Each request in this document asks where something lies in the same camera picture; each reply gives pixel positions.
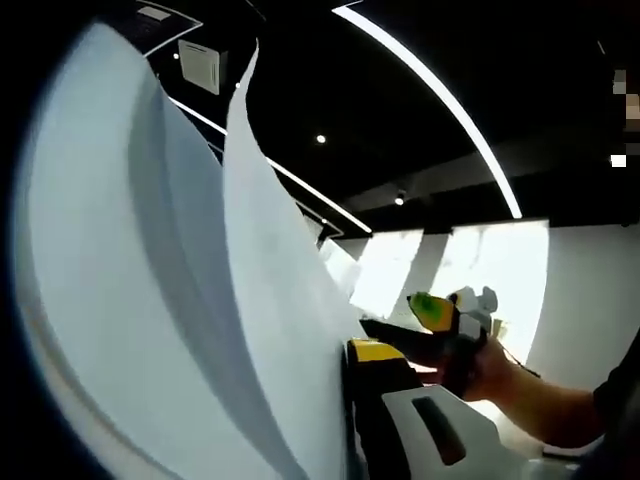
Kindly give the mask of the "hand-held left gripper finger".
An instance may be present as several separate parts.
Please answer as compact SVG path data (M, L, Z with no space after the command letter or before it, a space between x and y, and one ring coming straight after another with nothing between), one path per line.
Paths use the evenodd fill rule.
M425 386L403 354L346 344L346 386L371 479L523 479L526 459L493 422L441 386Z

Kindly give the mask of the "person's right hand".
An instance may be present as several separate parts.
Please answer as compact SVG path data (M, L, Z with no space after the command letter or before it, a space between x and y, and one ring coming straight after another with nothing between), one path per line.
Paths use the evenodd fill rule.
M498 405L521 373L524 370L507 357L502 344L490 338L475 354L466 389L460 397L468 402L487 400Z

